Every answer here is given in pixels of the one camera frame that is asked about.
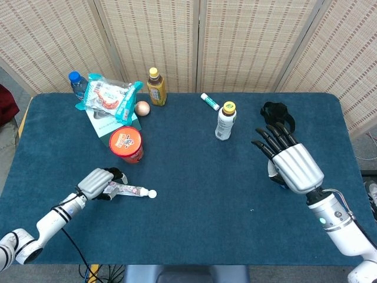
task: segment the white robotic arm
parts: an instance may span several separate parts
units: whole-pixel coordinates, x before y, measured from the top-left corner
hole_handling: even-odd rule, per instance
[[[348,275],[349,283],[377,283],[377,247],[358,225],[343,194],[321,188],[322,171],[283,124],[267,125],[267,128],[275,139],[261,128],[256,131],[270,147],[257,140],[252,143],[269,158],[270,178],[295,193],[306,195],[309,209],[342,254],[363,257],[363,262]],[[339,194],[345,207],[333,193]]]
[[[0,240],[0,272],[7,269],[15,259],[20,264],[34,260],[47,242],[85,207],[87,200],[99,196],[112,180],[123,177],[116,168],[97,168],[79,182],[77,193],[70,194],[37,222],[38,240],[24,229],[16,229],[6,234]]]

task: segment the blue bottle cap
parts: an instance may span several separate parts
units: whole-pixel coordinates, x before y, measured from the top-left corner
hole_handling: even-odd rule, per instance
[[[70,79],[71,83],[78,83],[81,80],[81,75],[79,72],[73,71],[70,72],[68,78]]]

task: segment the table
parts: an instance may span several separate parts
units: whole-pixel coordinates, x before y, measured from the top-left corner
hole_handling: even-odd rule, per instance
[[[236,103],[228,141],[214,136],[217,113],[199,94],[169,94],[164,107],[140,118],[144,157],[127,164],[96,136],[73,94],[32,100],[4,192],[0,233],[36,222],[74,192],[96,167],[118,167],[130,183],[155,189],[155,199],[94,200],[65,228],[89,263],[218,265],[356,265],[340,254],[306,207],[305,196],[272,183],[267,160],[252,146],[264,126],[266,101],[283,102],[296,120],[295,136],[340,189],[373,239],[370,212],[342,110],[330,94],[209,94]],[[147,100],[146,94],[138,94]],[[77,264],[81,259],[57,233],[34,263]]]

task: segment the yellow bottle cap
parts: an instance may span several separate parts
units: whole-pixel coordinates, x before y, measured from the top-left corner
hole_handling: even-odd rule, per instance
[[[236,111],[235,103],[231,101],[225,102],[223,111],[225,112],[225,114],[229,114],[229,115],[233,114]]]
[[[158,70],[157,70],[157,68],[150,68],[149,69],[149,76],[151,77],[151,78],[157,78],[158,77]]]

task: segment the red cloth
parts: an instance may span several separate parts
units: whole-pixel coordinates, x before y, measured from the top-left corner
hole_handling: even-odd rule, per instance
[[[0,126],[11,121],[18,112],[12,94],[0,84]]]

